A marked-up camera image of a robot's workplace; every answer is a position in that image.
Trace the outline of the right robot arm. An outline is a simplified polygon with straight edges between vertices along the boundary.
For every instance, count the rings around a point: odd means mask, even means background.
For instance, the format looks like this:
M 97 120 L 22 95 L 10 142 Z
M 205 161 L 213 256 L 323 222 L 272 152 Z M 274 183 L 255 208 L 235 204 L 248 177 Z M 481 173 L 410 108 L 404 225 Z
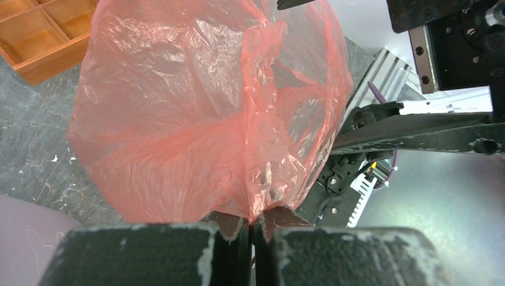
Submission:
M 487 86 L 492 112 L 407 114 L 400 103 L 351 116 L 332 154 L 389 150 L 504 155 L 504 2 L 388 1 L 392 29 L 407 32 L 424 94 Z

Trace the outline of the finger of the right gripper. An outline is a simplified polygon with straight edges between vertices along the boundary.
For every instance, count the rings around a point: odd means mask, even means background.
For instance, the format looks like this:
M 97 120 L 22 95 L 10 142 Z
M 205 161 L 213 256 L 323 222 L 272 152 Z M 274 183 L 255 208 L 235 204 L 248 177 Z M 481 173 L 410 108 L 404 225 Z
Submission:
M 277 0 L 277 10 L 287 10 L 290 8 L 298 7 L 304 4 L 313 2 L 314 0 Z

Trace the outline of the red plastic trash bag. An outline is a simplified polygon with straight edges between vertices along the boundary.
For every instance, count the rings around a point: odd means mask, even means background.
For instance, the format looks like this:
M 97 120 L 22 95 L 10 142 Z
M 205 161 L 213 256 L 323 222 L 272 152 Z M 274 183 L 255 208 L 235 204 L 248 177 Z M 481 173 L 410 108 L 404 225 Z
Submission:
M 297 208 L 353 80 L 328 1 L 99 1 L 68 140 L 128 222 Z

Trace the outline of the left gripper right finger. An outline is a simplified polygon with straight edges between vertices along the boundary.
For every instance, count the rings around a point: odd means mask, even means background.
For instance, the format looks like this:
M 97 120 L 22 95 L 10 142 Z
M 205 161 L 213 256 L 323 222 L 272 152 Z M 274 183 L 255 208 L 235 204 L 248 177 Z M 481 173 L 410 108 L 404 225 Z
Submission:
M 315 227 L 289 207 L 254 222 L 258 285 L 448 285 L 437 251 L 412 228 Z

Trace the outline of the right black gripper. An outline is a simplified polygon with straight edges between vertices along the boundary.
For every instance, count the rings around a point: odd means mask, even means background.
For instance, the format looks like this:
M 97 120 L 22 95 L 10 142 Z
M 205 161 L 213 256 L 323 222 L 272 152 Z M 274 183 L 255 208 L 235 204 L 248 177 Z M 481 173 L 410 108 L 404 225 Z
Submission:
M 504 114 L 504 1 L 387 2 L 392 29 L 408 32 L 423 94 L 490 89 Z

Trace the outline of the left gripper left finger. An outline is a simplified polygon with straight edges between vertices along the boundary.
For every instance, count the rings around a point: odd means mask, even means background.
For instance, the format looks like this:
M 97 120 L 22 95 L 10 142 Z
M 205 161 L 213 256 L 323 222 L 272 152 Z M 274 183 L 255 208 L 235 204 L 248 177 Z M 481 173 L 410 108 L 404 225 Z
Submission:
M 247 285 L 246 219 L 81 226 L 57 247 L 40 285 Z

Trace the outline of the grey plastic trash bin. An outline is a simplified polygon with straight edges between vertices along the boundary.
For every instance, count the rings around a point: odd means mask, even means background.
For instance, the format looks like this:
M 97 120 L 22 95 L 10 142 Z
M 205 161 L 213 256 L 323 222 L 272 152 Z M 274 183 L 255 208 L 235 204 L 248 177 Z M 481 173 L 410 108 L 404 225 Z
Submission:
M 38 285 L 69 230 L 67 214 L 1 195 L 1 285 Z

